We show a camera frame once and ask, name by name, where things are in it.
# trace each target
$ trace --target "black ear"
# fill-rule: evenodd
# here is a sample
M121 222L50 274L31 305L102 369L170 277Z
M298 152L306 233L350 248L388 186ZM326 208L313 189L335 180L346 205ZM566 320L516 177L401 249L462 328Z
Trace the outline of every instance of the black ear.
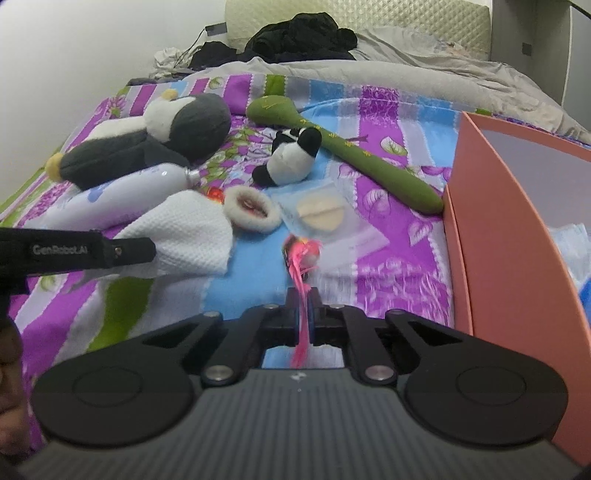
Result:
M271 153L275 153L275 150L277 150L279 145L283 145L284 143L293 143L295 141L295 138L291 138L289 135L285 135L283 132L277 132L275 140L273 140L273 145L271 146Z
M306 128L297 139L297 144L309 156L315 157L322 145L322 134L313 127Z
M252 171L252 181L259 187L277 187L267 170L267 165L259 165Z

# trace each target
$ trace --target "ribbed gray surface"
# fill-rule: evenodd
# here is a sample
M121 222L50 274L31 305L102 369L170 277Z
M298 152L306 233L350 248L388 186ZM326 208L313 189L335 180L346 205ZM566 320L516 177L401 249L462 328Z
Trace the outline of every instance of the ribbed gray surface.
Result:
M253 370L207 390L185 420L136 447L51 444L30 480L567 480L578 468L546 442L488 452L447 443L386 388L348 370Z

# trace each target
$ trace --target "power cord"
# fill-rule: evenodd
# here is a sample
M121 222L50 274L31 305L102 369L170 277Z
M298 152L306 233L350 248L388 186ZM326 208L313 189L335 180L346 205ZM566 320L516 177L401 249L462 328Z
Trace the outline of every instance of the power cord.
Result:
M201 35L203 35L203 33L205 32L205 27L203 27L203 30L201 30L201 33L199 34L199 36L195 39L195 41L193 42L193 45L191 45L187 50L185 50L183 53L181 53L181 56L179 58L177 58L177 61L174 62L174 68L178 67L178 65L183 61L183 59L185 58L185 56L187 55L187 53L189 53L191 51L191 49L197 44L197 42L199 41L199 39L201 38Z

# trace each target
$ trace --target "white cloth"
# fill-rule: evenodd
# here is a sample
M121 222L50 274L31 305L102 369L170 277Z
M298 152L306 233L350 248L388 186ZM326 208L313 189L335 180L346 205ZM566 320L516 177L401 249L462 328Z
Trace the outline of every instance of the white cloth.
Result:
M221 204L193 190L184 190L142 215L115 238L149 237L156 245L150 263L108 270L87 270L86 283L96 278L161 275L223 275L233 244L232 225Z
M182 59L183 51L176 47L159 50L154 54L154 70L150 78L159 79L171 76L174 73L191 73L187 67L193 55L187 53Z

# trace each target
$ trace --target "bed sheet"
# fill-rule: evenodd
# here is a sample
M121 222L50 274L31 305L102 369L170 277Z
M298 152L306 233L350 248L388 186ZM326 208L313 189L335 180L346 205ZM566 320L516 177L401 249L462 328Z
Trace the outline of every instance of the bed sheet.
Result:
M356 33L357 60L388 61L453 73L506 96L528 96L561 109L533 80L510 65L473 58L461 45L395 26L373 27Z
M466 105L470 109L492 112L504 118L512 118L533 125L547 132L591 144L591 134L554 103L547 103L531 95L529 88L517 82L514 91L494 88L487 82L477 82L444 69L427 69L413 65L392 63L390 61L315 60L294 61L291 63L268 64L259 58L244 63L227 63L214 69L196 73L209 77L238 73L271 73L298 76L327 82L350 85L374 85L407 92L415 92L430 98L445 100L454 105ZM494 77L495 72L488 73ZM498 85L502 79L494 80Z
M249 183L255 166L270 153L274 131L250 123L247 104L262 95L290 97L309 120L337 132L442 191L451 175L462 110L457 102L372 85L346 85L277 74L241 73L202 78L199 75L159 85L126 87L105 99L72 133L63 151L81 142L108 118L143 113L149 101L166 88L180 96L209 92L222 96L232 112L228 141L200 168L204 189ZM358 213L389 239L390 245L363 258L351 255L337 271L318 271L311 283L326 303L358 306L380 317L392 308L405 309L453 327L452 286L447 245L440 217L425 217L387 195L376 183L321 151L311 179L331 179ZM3 226L22 227L42 214L71 188L51 184L44 174L25 188L3 215ZM105 232L113 236L121 227ZM225 318L246 308L282 303L289 277L281 255L288 235L285 226L268 236L239 235L221 278L122 278L91 282L72 290L82 273L30 279L30 296L14 297L10 315L24 342L24 379L30 393L36 379L57 362L131 336L169 325L205 310ZM265 367L289 364L292 349L277 348ZM338 349L311 350L308 367L342 364ZM34 445L41 437L33 430Z

